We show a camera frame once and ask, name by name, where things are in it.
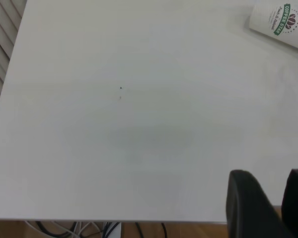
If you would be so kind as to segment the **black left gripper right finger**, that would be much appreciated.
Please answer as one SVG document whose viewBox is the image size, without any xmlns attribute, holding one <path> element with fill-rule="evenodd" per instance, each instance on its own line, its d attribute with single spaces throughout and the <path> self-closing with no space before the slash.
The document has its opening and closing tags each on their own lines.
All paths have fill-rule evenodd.
<svg viewBox="0 0 298 238">
<path fill-rule="evenodd" d="M 292 169 L 288 176 L 281 212 L 284 224 L 298 238 L 298 169 Z"/>
</svg>

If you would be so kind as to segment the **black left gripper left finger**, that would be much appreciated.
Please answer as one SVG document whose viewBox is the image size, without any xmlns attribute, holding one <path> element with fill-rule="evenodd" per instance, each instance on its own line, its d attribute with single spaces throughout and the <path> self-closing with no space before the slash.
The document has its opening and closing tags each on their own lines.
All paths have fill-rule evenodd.
<svg viewBox="0 0 298 238">
<path fill-rule="evenodd" d="M 226 196 L 230 238 L 292 238 L 257 179 L 248 171 L 229 173 Z"/>
</svg>

